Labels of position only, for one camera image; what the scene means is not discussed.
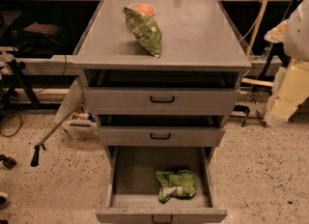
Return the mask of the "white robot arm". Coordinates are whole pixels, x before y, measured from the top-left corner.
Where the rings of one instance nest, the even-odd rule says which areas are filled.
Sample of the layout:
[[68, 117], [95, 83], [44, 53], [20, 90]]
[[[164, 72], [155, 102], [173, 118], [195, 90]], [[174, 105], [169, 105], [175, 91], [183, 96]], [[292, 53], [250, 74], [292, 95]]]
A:
[[265, 34], [265, 40], [283, 43], [286, 55], [309, 61], [309, 0], [303, 0], [285, 19]]

